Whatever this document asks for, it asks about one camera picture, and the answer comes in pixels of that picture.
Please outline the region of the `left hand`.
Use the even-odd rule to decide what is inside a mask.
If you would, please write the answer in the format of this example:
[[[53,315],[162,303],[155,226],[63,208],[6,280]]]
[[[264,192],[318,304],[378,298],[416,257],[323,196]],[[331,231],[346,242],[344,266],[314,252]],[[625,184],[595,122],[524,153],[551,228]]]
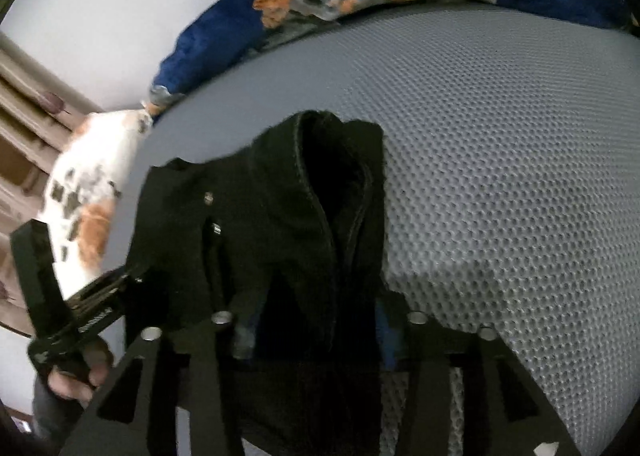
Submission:
[[[107,380],[114,355],[101,337],[86,342],[77,355],[77,361],[54,365],[49,372],[47,385],[59,398],[87,407],[96,390]]]

